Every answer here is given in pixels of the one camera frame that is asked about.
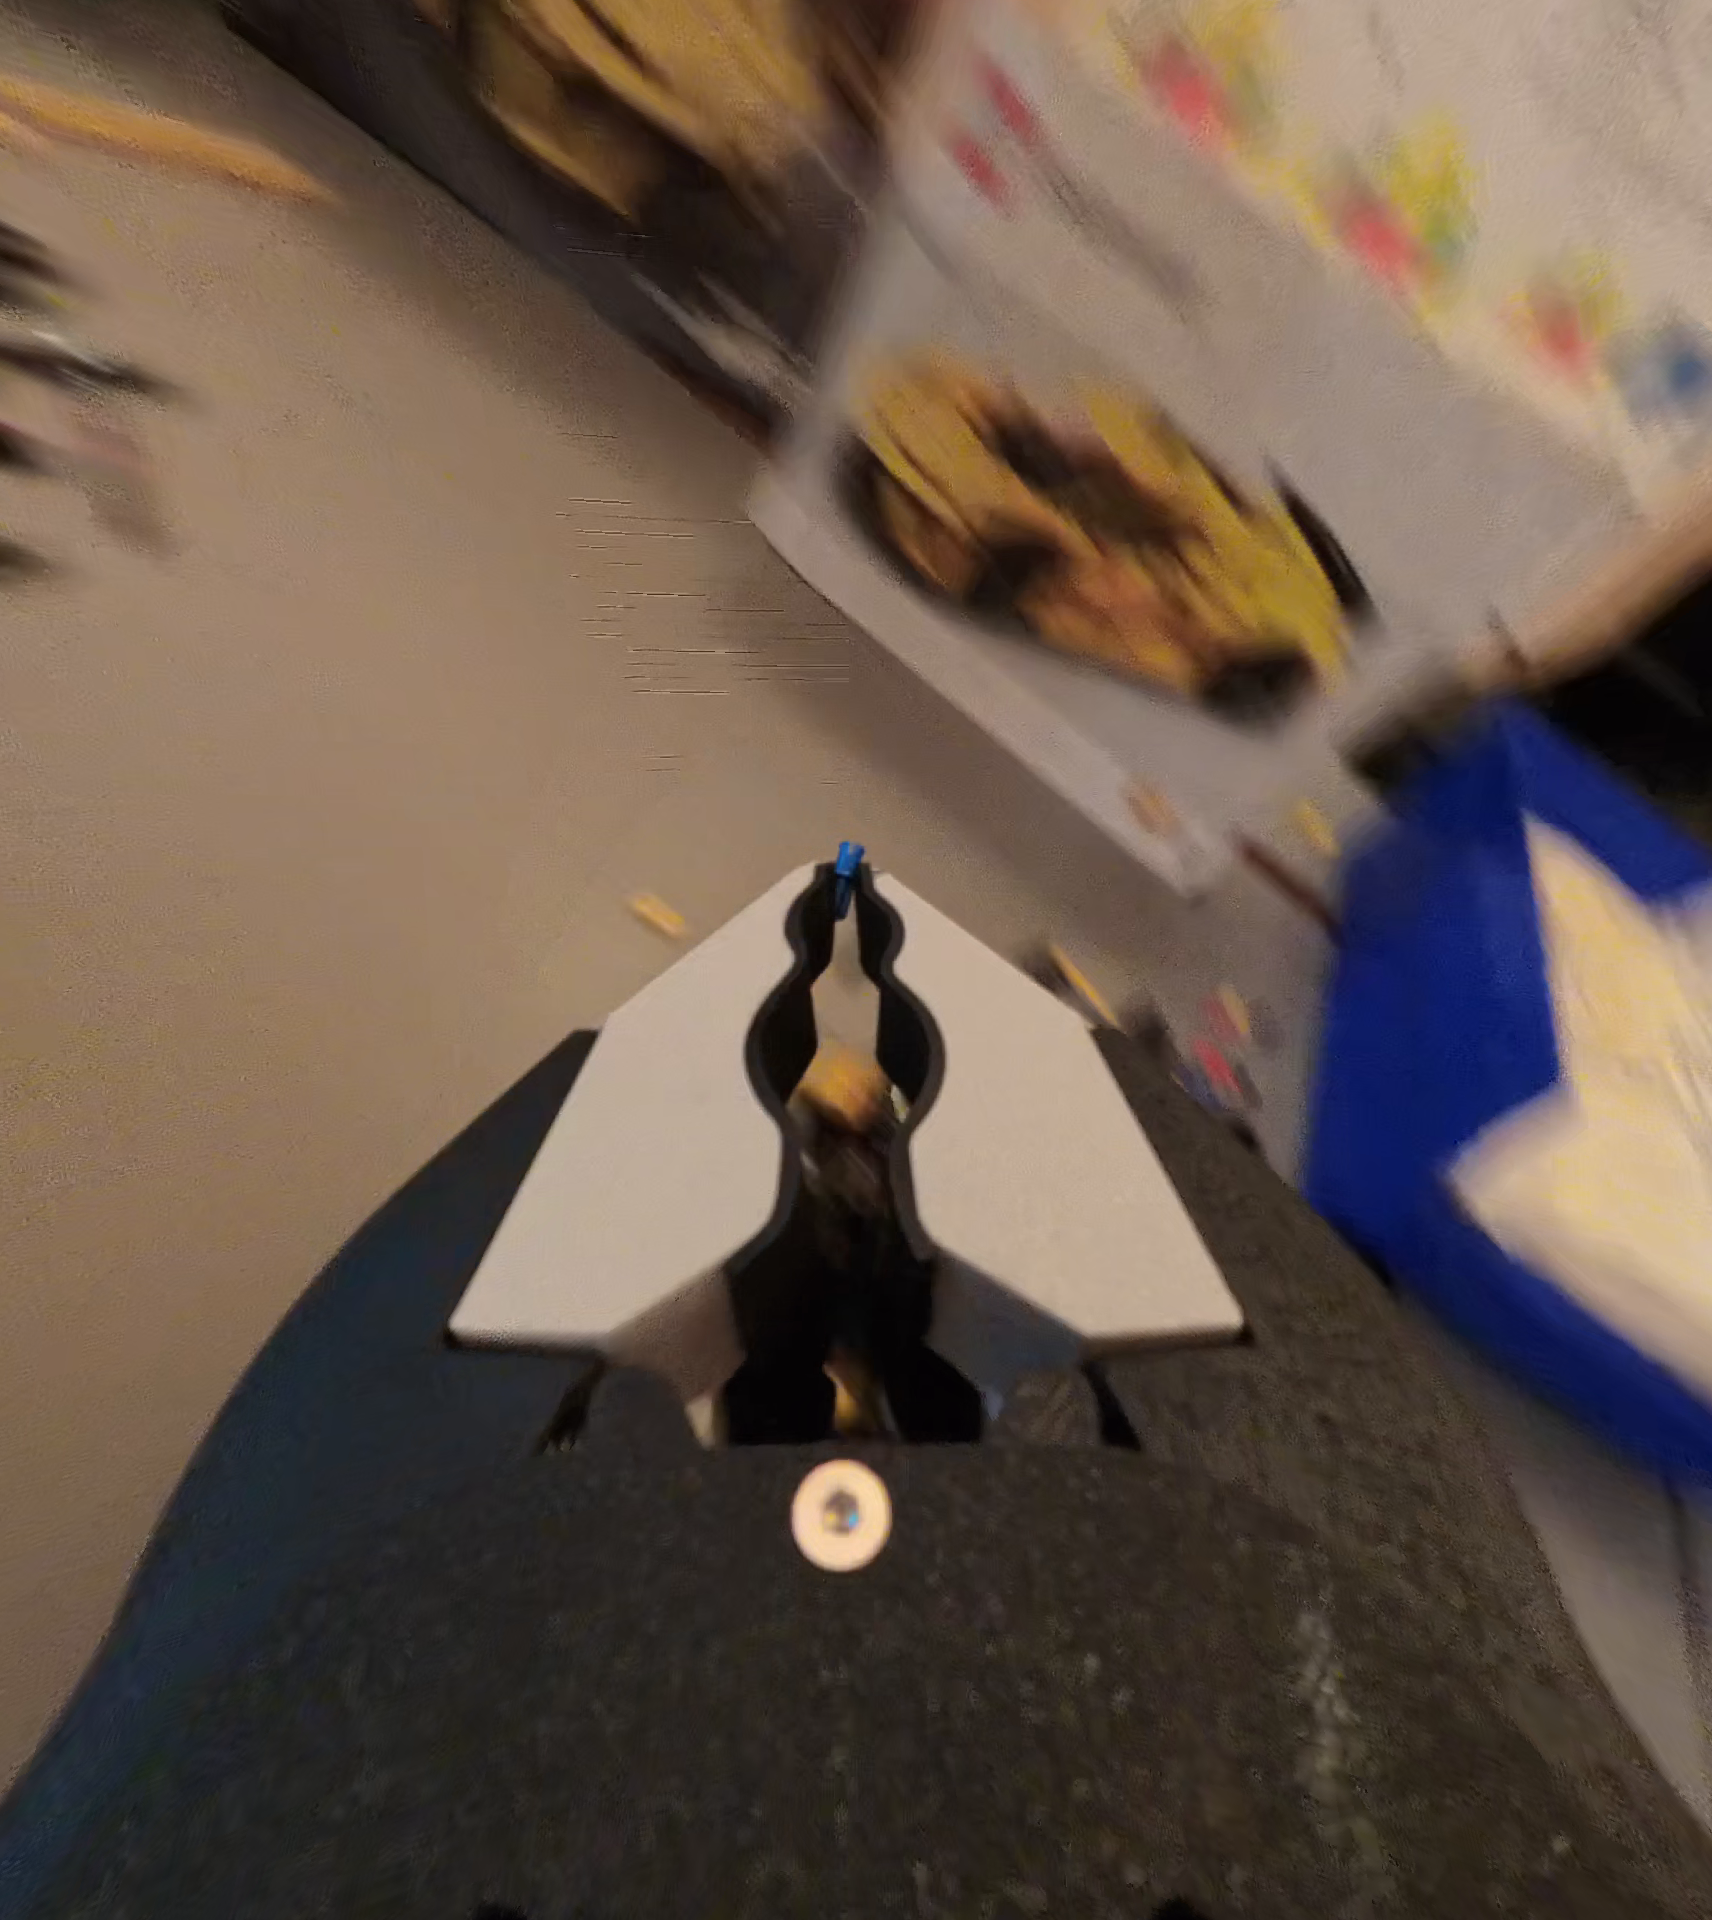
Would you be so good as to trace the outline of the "wooden board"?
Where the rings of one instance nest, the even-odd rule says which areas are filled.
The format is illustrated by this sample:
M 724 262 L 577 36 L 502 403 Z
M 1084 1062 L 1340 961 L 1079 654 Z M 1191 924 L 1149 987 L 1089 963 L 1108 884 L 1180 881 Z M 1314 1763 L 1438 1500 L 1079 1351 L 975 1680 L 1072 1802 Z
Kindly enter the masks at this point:
M 1475 694 L 1561 684 L 1618 654 L 1712 577 L 1712 462 L 1663 495 L 1570 589 L 1512 629 L 1494 623 L 1457 679 Z

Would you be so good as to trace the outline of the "blue plastic bin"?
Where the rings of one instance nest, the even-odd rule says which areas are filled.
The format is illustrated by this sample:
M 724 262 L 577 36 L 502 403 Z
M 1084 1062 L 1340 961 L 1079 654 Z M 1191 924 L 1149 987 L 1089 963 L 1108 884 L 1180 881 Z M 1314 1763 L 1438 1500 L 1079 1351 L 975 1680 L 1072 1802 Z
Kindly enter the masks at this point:
M 1567 833 L 1643 906 L 1712 853 L 1521 704 L 1483 708 L 1345 866 L 1301 1189 L 1469 1351 L 1666 1483 L 1712 1493 L 1712 1408 L 1512 1257 L 1446 1172 L 1561 1078 L 1528 827 Z

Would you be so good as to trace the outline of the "dark toy car box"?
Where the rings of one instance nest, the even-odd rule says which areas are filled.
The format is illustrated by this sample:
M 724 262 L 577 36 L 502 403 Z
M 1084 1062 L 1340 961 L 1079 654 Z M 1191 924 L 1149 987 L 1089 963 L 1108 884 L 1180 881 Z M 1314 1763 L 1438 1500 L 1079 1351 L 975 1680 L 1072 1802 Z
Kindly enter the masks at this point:
M 762 436 L 815 389 L 929 12 L 220 5 L 234 36 Z

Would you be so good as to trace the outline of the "long yellow beam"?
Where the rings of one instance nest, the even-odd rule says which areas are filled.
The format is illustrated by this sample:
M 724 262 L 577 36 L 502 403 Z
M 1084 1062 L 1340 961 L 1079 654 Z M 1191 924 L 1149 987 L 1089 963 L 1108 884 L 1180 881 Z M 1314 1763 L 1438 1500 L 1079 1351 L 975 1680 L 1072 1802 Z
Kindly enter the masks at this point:
M 30 156 L 49 142 L 282 203 L 336 200 L 311 172 L 245 135 L 0 73 L 0 148 Z

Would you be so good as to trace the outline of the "white instruction sheet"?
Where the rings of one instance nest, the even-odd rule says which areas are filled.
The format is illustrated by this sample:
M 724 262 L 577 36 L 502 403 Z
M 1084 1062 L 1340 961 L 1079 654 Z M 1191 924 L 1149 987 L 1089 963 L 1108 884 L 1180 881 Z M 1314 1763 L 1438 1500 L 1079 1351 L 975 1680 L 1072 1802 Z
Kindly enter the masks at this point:
M 934 5 L 908 205 L 1093 269 L 1314 492 L 1618 523 L 1712 490 L 1712 3 Z

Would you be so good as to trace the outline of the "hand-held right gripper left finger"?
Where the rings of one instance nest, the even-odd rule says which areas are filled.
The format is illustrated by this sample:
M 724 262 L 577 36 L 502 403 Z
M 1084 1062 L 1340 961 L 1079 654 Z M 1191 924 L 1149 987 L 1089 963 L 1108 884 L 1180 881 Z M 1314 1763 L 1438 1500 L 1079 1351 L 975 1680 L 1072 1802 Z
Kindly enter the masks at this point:
M 754 1078 L 772 1001 L 810 1001 L 809 917 L 832 866 L 796 868 L 597 1030 L 446 1322 L 474 1351 L 648 1372 L 678 1402 L 743 1362 L 730 1267 L 785 1213 L 796 1141 Z

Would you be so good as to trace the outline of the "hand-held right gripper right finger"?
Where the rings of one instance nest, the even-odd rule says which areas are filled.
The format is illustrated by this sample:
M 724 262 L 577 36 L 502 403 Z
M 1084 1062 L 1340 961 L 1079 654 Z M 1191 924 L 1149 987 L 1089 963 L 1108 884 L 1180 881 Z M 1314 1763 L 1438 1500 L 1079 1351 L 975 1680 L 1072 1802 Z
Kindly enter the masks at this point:
M 898 877 L 880 1010 L 925 1047 L 898 1201 L 929 1346 L 999 1412 L 1028 1377 L 1237 1343 L 1245 1312 L 1079 1012 Z

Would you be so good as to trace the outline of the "white paper sheets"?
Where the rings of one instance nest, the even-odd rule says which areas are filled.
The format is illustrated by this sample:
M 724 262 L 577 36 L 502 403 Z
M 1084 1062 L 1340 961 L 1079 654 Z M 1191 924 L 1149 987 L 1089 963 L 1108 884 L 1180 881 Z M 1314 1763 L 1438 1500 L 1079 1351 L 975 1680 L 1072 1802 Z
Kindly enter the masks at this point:
M 1712 881 L 1643 904 L 1528 819 L 1557 1079 L 1449 1179 L 1469 1216 L 1712 1410 Z

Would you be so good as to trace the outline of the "grey desk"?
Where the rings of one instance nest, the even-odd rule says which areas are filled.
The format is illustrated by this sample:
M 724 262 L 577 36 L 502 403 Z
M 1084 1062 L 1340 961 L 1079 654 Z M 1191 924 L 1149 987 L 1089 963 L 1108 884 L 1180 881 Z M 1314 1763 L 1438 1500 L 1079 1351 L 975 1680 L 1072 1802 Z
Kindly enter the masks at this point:
M 0 217 L 148 418 L 160 552 L 0 473 L 0 1797 L 294 1297 L 553 1044 L 862 840 L 1182 1021 L 1290 997 L 797 589 L 757 454 L 199 10 L 0 5 L 0 69 L 332 205 L 50 144 Z

